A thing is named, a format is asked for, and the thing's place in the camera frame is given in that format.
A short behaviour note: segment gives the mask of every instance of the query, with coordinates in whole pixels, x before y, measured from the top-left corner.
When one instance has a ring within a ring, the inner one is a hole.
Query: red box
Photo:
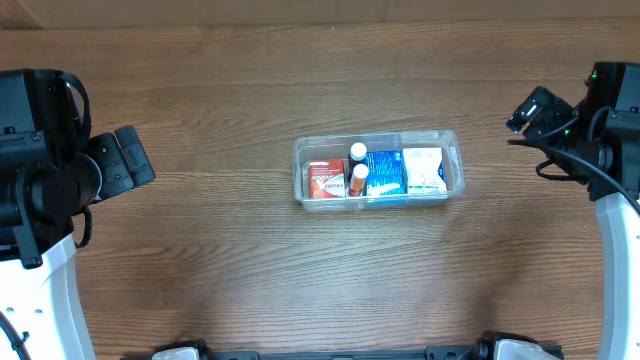
[[[344,161],[342,159],[312,160],[309,163],[309,179],[312,198],[345,197]]]

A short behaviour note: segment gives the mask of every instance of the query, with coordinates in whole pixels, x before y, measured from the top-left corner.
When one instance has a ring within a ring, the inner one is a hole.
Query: plastic tray
[[[359,196],[313,199],[309,193],[309,162],[318,159],[345,161],[351,145],[364,143],[368,151],[392,151],[404,148],[439,147],[447,191],[429,194],[396,194],[377,197]],[[458,139],[451,130],[407,131],[384,134],[332,135],[299,138],[293,144],[294,194],[308,211],[345,211],[381,207],[431,206],[456,197],[464,190],[464,173]]]

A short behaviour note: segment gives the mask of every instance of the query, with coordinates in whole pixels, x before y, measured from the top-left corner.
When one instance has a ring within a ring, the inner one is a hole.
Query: bottle
[[[353,176],[349,182],[349,196],[360,196],[369,176],[369,168],[365,164],[358,164],[353,168]]]
[[[349,181],[351,181],[351,175],[353,175],[353,168],[358,164],[362,164],[366,156],[367,147],[363,143],[351,145],[351,151],[349,151]]]

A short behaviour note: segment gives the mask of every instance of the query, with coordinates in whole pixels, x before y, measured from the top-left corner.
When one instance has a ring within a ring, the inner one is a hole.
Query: packaged item
[[[351,150],[349,151],[349,181],[351,181],[351,176],[353,175],[353,168],[358,164],[362,164],[365,156],[367,156],[367,146],[365,144],[355,143],[351,145]]]
[[[402,150],[407,174],[408,194],[446,192],[441,148]]]
[[[342,159],[310,161],[309,179],[312,198],[345,197],[344,161]]]
[[[406,194],[402,152],[369,152],[364,163],[369,168],[367,196]]]
[[[353,168],[353,176],[349,182],[349,196],[362,195],[367,176],[369,176],[369,168],[367,165],[358,164]]]

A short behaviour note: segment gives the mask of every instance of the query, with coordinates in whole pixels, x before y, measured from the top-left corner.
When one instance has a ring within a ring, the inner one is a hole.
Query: white and blue package
[[[401,151],[369,152],[364,163],[369,167],[367,196],[406,194]]]

